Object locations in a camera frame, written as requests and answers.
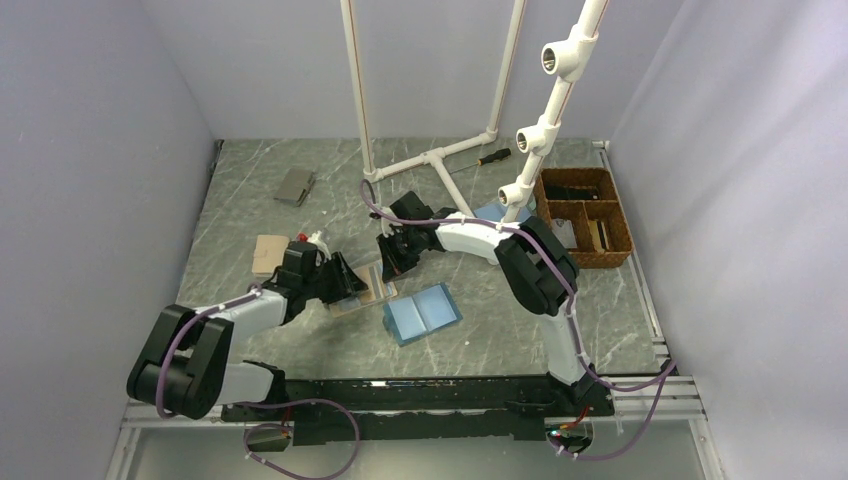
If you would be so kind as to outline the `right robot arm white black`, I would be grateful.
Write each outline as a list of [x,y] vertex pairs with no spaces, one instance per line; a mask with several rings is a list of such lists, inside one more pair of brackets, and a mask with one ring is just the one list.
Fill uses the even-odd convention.
[[425,251],[464,253],[498,265],[514,299],[539,321],[553,406],[574,415],[588,404],[591,361],[574,326],[579,267],[542,220],[496,223],[454,212],[391,220],[388,229],[377,236],[385,281],[413,269]]

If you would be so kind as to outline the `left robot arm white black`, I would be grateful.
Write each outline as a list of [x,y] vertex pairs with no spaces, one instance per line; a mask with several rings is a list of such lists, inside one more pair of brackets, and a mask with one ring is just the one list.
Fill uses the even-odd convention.
[[275,419],[289,399],[285,372],[263,362],[234,363],[233,346],[290,323],[311,300],[331,305],[367,288],[341,253],[295,241],[271,276],[245,294],[205,307],[165,307],[130,370],[126,393],[162,418],[197,420],[216,406],[235,405]]

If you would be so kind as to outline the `open blue card holder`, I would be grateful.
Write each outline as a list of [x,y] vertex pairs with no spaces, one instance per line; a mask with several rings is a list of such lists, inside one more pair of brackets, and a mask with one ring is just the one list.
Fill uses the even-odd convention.
[[399,346],[453,326],[462,319],[463,315],[443,282],[383,306],[384,329]]

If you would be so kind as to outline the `tan card holder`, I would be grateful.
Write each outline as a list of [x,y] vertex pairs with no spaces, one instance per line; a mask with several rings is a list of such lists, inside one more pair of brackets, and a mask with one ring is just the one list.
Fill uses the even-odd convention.
[[269,277],[282,264],[290,238],[260,234],[256,237],[251,272],[256,277]]

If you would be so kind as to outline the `grey card holder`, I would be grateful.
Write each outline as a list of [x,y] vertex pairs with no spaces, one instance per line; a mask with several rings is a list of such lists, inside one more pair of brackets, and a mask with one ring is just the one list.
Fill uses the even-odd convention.
[[315,183],[315,172],[303,168],[291,168],[287,171],[273,199],[284,204],[299,207],[302,205]]

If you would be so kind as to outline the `white card in basket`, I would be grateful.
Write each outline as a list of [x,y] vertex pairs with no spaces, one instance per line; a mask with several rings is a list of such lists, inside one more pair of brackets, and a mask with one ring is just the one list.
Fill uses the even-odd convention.
[[566,249],[578,248],[578,239],[571,220],[555,218],[551,222],[551,230]]

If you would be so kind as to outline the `black orange screwdriver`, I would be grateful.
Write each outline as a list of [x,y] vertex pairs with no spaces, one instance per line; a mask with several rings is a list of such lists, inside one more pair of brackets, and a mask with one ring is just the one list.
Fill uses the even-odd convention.
[[450,174],[458,173],[471,168],[483,167],[485,165],[497,163],[499,161],[505,160],[512,155],[512,151],[510,148],[501,148],[498,149],[488,155],[485,155],[478,160],[476,160],[473,164],[465,165],[450,171]]

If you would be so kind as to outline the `black item in basket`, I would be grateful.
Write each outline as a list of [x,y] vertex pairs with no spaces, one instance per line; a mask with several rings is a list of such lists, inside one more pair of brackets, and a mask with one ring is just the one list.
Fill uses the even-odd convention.
[[553,201],[592,201],[600,200],[596,188],[574,186],[548,186],[544,189],[546,198]]

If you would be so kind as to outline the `brown wicker basket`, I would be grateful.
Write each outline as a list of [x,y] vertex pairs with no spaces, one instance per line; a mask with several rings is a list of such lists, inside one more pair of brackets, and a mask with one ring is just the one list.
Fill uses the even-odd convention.
[[[548,186],[596,188],[600,200],[553,201],[544,189]],[[569,250],[583,269],[612,269],[622,266],[633,252],[633,239],[609,170],[602,167],[545,168],[534,187],[536,215],[550,227],[555,218],[571,220],[578,239],[578,248]],[[589,221],[601,220],[609,235],[609,250],[595,252],[592,246]]]

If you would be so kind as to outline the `blue card holder behind post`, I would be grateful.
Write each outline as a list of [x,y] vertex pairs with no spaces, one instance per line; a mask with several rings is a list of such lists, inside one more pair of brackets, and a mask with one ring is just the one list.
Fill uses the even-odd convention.
[[[474,216],[476,218],[484,219],[491,222],[502,222],[503,217],[507,214],[508,207],[502,205],[499,202],[493,201],[486,205],[483,205],[474,210]],[[513,219],[514,223],[521,223],[530,218],[533,213],[527,208],[527,206],[523,206],[518,210],[515,218]]]

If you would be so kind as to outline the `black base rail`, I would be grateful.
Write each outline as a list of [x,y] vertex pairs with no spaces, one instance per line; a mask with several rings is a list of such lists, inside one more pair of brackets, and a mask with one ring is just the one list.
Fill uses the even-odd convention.
[[316,446],[355,438],[495,436],[541,441],[556,421],[610,417],[615,412],[608,388],[593,381],[583,400],[572,404],[548,374],[286,378],[286,392],[289,399],[280,409],[225,405],[220,406],[221,418],[246,424],[285,420],[294,445]]

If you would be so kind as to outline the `white pvc pipe frame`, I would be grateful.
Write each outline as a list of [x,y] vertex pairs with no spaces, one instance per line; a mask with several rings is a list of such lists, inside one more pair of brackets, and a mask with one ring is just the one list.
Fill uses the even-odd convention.
[[503,56],[496,82],[493,104],[485,130],[474,137],[449,144],[445,147],[437,147],[425,151],[414,157],[393,163],[387,167],[377,167],[374,160],[372,142],[369,135],[362,59],[356,32],[354,3],[349,0],[341,0],[340,10],[360,139],[360,153],[363,161],[363,177],[370,182],[379,182],[401,173],[412,171],[419,167],[431,167],[437,173],[456,207],[462,213],[470,215],[472,213],[472,209],[469,207],[463,197],[463,194],[452,179],[451,174],[448,172],[447,167],[445,166],[445,159],[455,154],[471,150],[475,147],[491,144],[497,139],[512,65],[515,60],[518,40],[525,16],[526,3],[521,0],[513,2]]

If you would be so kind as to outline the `white pvc pipe post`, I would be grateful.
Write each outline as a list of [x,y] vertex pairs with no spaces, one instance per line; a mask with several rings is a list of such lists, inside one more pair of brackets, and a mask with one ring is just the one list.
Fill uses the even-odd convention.
[[599,37],[599,27],[608,8],[602,0],[586,0],[568,36],[544,45],[540,53],[543,71],[555,82],[546,107],[534,125],[519,129],[517,149],[527,156],[516,179],[498,190],[498,200],[506,208],[504,223],[514,222],[533,193],[544,159],[549,155],[574,85],[582,77]]

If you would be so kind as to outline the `aluminium frame rail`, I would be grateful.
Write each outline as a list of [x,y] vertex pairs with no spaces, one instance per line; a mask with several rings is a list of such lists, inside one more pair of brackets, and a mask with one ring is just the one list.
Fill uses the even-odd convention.
[[[614,375],[600,385],[608,388],[612,395],[615,412],[610,417],[581,417],[577,420],[556,421],[546,432],[544,439],[563,436],[579,428],[589,428],[595,422],[611,422],[618,433],[624,431],[627,422],[687,421],[695,434],[706,428],[706,413],[695,381],[690,376],[669,373],[663,380],[646,376]],[[122,421],[117,446],[107,472],[110,479],[125,479],[129,475],[131,461],[135,456],[140,435],[145,429],[156,428],[236,428],[249,430],[255,426],[264,429],[285,427],[292,429],[285,420],[246,424],[225,422],[221,418],[220,406],[214,407],[199,420],[186,417],[161,419],[154,407],[132,401],[128,404]]]

